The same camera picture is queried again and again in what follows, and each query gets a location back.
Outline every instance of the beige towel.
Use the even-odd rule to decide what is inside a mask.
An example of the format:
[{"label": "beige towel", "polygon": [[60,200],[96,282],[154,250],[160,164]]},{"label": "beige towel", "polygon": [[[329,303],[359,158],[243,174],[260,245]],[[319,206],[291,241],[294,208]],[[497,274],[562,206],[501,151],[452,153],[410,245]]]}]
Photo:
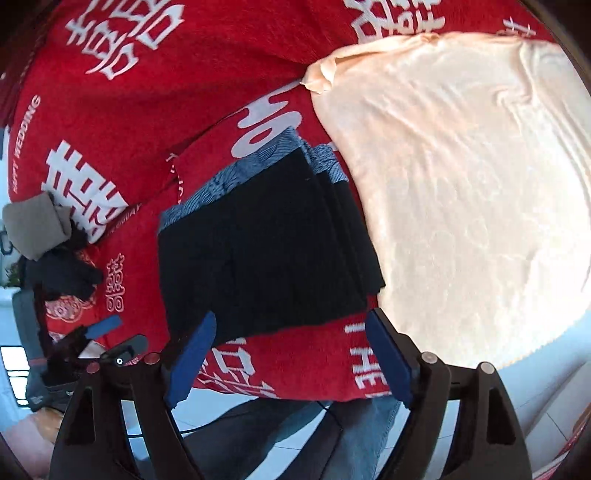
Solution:
[{"label": "beige towel", "polygon": [[386,280],[421,350],[514,362],[591,301],[591,98],[558,45],[389,37],[308,69]]}]

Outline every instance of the red blanket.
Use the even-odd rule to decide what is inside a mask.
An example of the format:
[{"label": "red blanket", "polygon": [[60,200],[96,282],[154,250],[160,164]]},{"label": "red blanket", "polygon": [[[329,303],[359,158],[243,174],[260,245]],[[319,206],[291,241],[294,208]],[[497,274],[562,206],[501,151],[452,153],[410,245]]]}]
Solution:
[{"label": "red blanket", "polygon": [[[124,326],[101,339],[107,348],[143,333],[161,349],[168,334],[158,214],[289,125],[312,145],[329,142],[309,93],[290,83],[309,63],[383,35],[453,30],[550,38],[515,0],[481,8],[465,0],[235,0],[231,7],[64,0],[17,109],[11,197],[28,198],[44,184],[96,239],[106,230],[85,252],[106,281],[88,303],[49,304],[50,330],[67,333],[118,313]],[[195,386],[307,400],[382,395],[388,389],[363,318],[229,342],[208,354]]]}]

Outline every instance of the blue gripper pad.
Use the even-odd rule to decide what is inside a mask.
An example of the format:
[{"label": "blue gripper pad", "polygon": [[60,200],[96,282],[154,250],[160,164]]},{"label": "blue gripper pad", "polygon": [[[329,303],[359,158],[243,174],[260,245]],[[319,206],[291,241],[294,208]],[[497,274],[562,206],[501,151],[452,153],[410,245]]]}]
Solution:
[{"label": "blue gripper pad", "polygon": [[409,408],[413,402],[411,390],[411,370],[396,343],[382,324],[377,314],[371,310],[365,319],[365,335],[388,382],[394,398]]},{"label": "blue gripper pad", "polygon": [[86,329],[86,338],[89,340],[96,340],[103,335],[106,335],[111,330],[115,330],[123,324],[119,315],[111,315],[110,317],[101,320],[100,322],[90,325]]},{"label": "blue gripper pad", "polygon": [[205,355],[212,347],[216,331],[216,316],[213,312],[208,312],[175,361],[170,371],[168,391],[164,397],[164,401],[171,410],[189,396]]}]

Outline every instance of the jeans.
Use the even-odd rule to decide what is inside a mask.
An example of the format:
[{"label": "jeans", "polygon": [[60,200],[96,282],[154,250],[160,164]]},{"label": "jeans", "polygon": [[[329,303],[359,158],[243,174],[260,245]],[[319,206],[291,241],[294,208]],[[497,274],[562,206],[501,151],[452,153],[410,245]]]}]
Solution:
[{"label": "jeans", "polygon": [[[277,442],[329,404],[257,398],[185,437],[185,446],[206,480],[246,480]],[[277,480],[373,480],[399,406],[391,396],[333,403]],[[145,480],[156,480],[149,459],[138,466]]]}]

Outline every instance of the window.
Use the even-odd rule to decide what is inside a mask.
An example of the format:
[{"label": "window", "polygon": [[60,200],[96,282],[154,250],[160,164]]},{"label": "window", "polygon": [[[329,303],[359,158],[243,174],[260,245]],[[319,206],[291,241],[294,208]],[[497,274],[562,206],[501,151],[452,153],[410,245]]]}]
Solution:
[{"label": "window", "polygon": [[0,353],[17,404],[21,407],[28,407],[29,402],[25,398],[25,392],[27,390],[29,363],[27,362],[25,349],[22,346],[3,346],[0,347]]}]

